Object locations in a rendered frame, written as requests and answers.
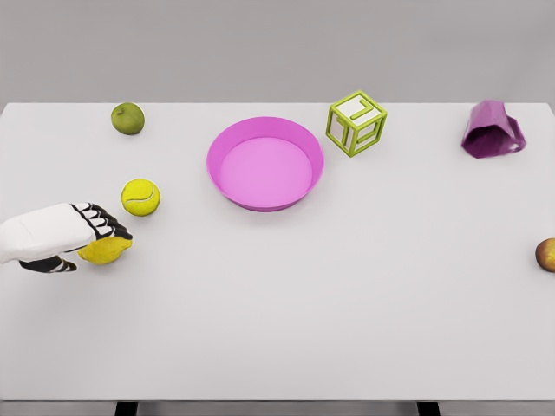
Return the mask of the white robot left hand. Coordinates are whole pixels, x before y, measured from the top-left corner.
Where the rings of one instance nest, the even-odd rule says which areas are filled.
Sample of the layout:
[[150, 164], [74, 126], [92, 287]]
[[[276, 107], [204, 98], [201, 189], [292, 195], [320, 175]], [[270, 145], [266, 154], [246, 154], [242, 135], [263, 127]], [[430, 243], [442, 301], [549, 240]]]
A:
[[99, 205], [60, 203], [15, 217], [18, 228], [14, 259], [26, 269], [44, 274], [73, 272], [76, 264], [62, 253], [96, 242], [133, 236]]

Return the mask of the yellow lemon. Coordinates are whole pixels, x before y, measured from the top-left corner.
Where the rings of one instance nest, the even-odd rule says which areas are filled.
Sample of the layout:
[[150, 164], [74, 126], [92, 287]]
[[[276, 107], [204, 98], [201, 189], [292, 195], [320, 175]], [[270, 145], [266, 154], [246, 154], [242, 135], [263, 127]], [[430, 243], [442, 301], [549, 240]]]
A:
[[118, 260], [124, 250], [132, 246], [130, 239], [106, 237], [91, 242], [77, 251], [78, 256], [95, 265], [105, 265]]

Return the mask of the pink plate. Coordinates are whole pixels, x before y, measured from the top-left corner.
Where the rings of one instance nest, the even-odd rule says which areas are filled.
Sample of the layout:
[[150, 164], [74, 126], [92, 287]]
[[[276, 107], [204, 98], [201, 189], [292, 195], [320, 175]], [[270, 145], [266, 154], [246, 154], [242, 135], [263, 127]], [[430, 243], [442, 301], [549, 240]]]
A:
[[296, 122], [254, 117], [214, 139], [206, 169], [214, 186], [234, 204], [251, 211], [281, 211], [317, 185], [324, 154], [316, 136]]

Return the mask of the yellow tennis ball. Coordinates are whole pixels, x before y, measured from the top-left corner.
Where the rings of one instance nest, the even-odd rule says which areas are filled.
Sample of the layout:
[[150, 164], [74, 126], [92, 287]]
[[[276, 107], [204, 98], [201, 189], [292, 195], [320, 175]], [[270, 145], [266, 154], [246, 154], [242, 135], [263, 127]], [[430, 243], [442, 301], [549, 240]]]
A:
[[121, 204], [125, 211], [145, 217], [154, 213], [160, 204], [160, 190], [148, 179], [132, 179], [121, 191]]

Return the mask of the green apple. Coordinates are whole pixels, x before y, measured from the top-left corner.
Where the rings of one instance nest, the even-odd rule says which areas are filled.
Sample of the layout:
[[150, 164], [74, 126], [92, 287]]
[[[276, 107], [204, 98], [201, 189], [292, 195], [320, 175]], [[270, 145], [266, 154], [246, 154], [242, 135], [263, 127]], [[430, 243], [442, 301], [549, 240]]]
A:
[[138, 105], [132, 102], [123, 102], [112, 110], [111, 122], [118, 132], [135, 135], [140, 133], [145, 126], [145, 116]]

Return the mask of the green and white letter cube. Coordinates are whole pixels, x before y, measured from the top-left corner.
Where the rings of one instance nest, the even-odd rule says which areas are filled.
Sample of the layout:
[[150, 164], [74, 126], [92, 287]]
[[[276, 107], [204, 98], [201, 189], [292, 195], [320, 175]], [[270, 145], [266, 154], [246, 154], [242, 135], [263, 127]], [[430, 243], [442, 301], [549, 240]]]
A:
[[362, 90], [355, 91], [330, 105], [326, 136], [353, 158], [379, 142], [388, 115]]

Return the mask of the purple mug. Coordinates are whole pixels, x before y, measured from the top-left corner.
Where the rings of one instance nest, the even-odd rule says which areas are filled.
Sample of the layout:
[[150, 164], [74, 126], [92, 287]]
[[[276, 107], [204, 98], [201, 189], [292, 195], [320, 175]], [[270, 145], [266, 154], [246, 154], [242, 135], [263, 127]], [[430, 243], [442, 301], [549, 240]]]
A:
[[520, 152], [526, 139], [502, 101], [484, 100], [471, 110], [461, 147], [470, 156], [485, 159]]

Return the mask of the brownish yellow fruit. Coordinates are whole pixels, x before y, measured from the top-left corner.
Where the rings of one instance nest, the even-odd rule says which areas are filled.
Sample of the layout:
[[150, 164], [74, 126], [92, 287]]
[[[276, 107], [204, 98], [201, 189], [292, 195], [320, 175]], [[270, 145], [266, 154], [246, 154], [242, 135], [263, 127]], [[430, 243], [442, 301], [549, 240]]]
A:
[[555, 273], [555, 237], [547, 238], [537, 245], [535, 258], [543, 270]]

